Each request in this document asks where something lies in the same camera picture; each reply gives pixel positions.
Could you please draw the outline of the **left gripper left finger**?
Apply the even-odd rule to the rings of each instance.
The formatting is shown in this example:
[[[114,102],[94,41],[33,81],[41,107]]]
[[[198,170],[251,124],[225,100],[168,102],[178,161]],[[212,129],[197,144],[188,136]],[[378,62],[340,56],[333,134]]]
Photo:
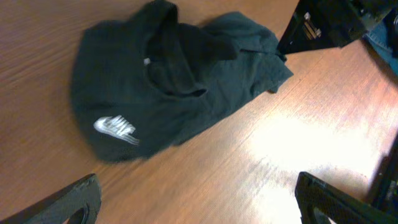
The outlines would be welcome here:
[[[101,208],[101,187],[88,174],[41,201],[11,215],[1,224],[95,224]]]

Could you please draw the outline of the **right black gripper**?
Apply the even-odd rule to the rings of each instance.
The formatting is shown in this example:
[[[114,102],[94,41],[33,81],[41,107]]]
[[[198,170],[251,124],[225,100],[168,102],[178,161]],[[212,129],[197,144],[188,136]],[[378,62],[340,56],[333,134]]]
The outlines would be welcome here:
[[[342,48],[372,31],[397,0],[300,0],[277,50],[294,54]]]

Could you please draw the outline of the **black nike t-shirt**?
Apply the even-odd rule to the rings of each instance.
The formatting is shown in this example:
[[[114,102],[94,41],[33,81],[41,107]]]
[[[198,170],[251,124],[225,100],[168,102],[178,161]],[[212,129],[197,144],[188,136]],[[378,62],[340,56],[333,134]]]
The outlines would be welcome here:
[[[240,12],[198,27],[152,1],[125,21],[84,31],[70,98],[78,126],[106,162],[149,158],[212,127],[292,76],[278,40]]]

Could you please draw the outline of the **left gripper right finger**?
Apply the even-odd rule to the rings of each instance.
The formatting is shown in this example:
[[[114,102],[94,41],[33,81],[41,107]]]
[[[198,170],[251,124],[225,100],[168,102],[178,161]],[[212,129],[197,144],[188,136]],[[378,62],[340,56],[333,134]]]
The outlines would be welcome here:
[[[295,198],[303,224],[397,223],[397,217],[356,200],[308,172],[299,173]]]

